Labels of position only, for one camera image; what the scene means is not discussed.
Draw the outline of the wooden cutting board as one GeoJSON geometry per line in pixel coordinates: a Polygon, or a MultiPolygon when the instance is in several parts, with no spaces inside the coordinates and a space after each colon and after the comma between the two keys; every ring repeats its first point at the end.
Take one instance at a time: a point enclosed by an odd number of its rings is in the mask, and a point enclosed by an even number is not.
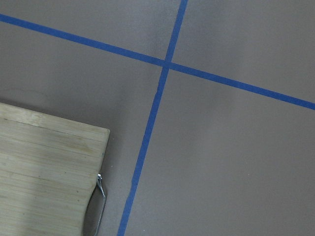
{"type": "Polygon", "coordinates": [[[0,106],[0,233],[81,236],[110,131],[0,106]]]}

